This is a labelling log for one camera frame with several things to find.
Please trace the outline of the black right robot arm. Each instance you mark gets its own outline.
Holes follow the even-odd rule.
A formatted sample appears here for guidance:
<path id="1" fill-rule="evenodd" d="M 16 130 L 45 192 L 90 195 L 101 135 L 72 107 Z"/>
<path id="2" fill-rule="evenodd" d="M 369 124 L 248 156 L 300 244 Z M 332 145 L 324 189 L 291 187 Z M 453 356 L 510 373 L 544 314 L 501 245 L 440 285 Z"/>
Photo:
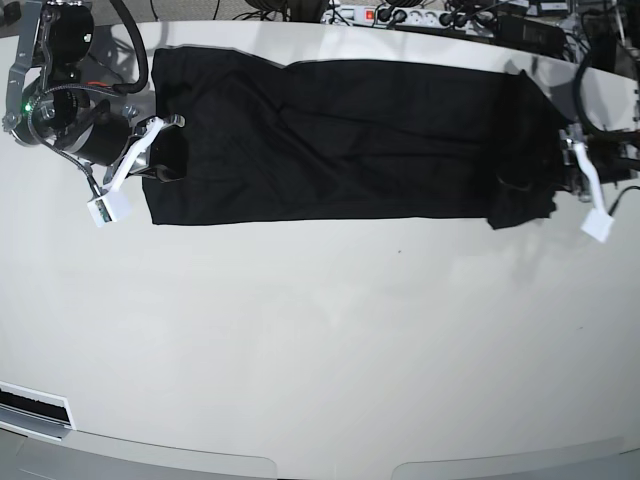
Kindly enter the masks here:
<path id="1" fill-rule="evenodd" d="M 178 130 L 185 120 L 165 118 L 151 144 L 131 153 L 150 131 L 155 116 L 149 62 L 143 37 L 122 1 L 112 7 L 128 33 L 126 50 L 135 61 L 129 76 L 93 53 L 96 25 L 88 1 L 11 1 L 1 23 L 19 27 L 7 75 L 2 128 L 17 143 L 43 146 L 82 173 L 101 192 L 117 175 L 174 182 L 186 174 Z"/>

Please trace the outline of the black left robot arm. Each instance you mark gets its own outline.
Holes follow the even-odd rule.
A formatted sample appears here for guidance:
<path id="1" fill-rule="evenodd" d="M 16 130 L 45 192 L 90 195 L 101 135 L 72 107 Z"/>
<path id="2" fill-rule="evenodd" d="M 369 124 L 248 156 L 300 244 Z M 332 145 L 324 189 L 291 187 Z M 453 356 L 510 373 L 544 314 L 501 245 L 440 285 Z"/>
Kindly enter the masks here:
<path id="1" fill-rule="evenodd" d="M 639 79 L 639 60 L 615 35 L 600 35 L 591 40 L 569 83 L 568 100 L 563 107 L 569 125 L 560 131 L 562 151 L 562 176 L 560 188 L 589 202 L 593 195 L 589 181 L 578 164 L 575 148 L 582 143 L 587 159 L 592 162 L 602 184 L 617 184 L 631 180 L 639 173 L 639 130 L 637 128 L 614 130 L 598 126 L 586 108 L 583 84 L 589 68 L 605 60 L 616 63 L 618 53 L 628 58 L 633 79 Z"/>

